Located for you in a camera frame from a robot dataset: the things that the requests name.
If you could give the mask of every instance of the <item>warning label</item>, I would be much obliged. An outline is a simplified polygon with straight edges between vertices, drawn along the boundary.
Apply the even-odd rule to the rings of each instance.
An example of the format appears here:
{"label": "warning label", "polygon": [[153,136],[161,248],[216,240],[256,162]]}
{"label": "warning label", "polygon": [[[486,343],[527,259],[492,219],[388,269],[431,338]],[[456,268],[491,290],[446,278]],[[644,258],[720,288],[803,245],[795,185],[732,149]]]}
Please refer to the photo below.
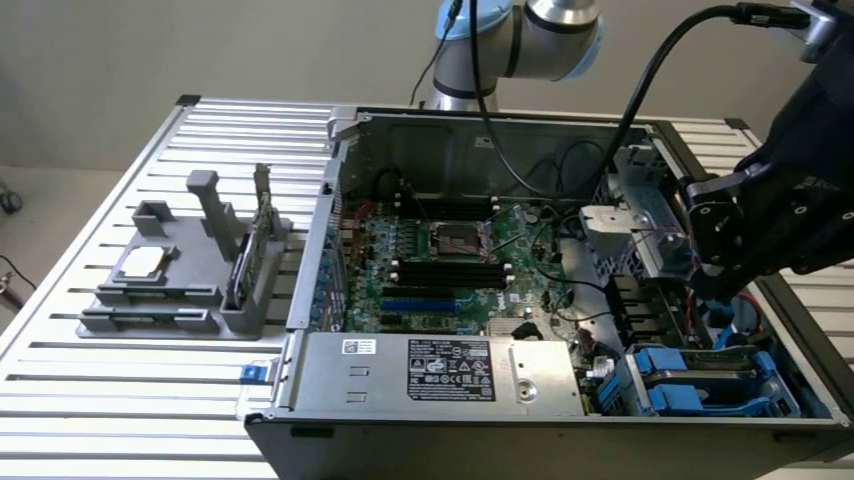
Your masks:
{"label": "warning label", "polygon": [[490,342],[410,340],[407,394],[412,400],[494,402]]}

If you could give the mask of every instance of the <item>blue latch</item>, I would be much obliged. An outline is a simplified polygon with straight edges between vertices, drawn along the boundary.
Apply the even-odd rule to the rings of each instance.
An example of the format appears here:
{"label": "blue latch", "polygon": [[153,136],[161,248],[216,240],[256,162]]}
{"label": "blue latch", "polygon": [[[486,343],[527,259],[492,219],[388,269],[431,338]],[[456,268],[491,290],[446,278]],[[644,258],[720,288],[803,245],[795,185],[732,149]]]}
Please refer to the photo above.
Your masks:
{"label": "blue latch", "polygon": [[267,383],[267,367],[244,365],[240,371],[240,383],[243,385],[264,385]]}

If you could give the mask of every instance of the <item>motherboard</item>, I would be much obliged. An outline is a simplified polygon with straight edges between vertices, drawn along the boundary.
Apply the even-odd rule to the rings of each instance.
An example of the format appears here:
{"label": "motherboard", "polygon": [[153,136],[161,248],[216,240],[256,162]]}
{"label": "motherboard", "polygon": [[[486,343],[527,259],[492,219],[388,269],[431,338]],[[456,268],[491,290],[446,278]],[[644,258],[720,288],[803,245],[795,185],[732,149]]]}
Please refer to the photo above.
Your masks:
{"label": "motherboard", "polygon": [[560,307],[566,287],[535,268],[563,278],[558,234],[543,228],[554,210],[406,207],[363,203],[344,221],[348,331],[490,334],[490,325],[510,328]]}

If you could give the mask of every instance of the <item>slotted aluminum surface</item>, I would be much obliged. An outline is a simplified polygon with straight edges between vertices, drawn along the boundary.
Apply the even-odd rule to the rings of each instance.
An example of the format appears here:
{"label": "slotted aluminum surface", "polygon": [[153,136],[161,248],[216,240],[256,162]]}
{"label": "slotted aluminum surface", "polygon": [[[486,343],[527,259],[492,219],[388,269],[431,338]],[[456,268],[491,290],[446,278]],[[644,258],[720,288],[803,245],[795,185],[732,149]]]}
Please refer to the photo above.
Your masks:
{"label": "slotted aluminum surface", "polygon": [[[204,98],[176,107],[0,338],[0,478],[275,478],[235,418],[240,366],[279,353],[313,196],[330,158],[330,105]],[[726,173],[758,144],[723,121],[674,122],[700,163]],[[185,193],[193,169],[215,169],[243,216],[253,209],[253,164],[271,164],[273,204],[297,230],[285,253],[264,336],[255,342],[99,340],[72,315],[133,234],[140,200],[200,215]],[[786,272],[801,300],[854,363],[854,263],[809,277]],[[269,387],[252,387],[265,396]],[[854,457],[835,468],[854,466]],[[843,478],[835,469],[770,478]]]}

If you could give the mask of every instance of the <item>pcie slot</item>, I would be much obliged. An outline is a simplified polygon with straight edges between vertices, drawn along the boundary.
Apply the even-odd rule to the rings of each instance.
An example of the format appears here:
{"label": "pcie slot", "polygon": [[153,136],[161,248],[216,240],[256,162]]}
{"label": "pcie slot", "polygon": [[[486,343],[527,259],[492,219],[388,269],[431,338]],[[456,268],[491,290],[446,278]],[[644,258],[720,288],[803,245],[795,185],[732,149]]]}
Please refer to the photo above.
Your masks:
{"label": "pcie slot", "polygon": [[380,310],[395,312],[442,312],[455,313],[454,300],[383,300]]}
{"label": "pcie slot", "polygon": [[384,287],[383,297],[452,299],[454,290],[450,288],[442,288],[442,287],[427,287],[427,288]]}

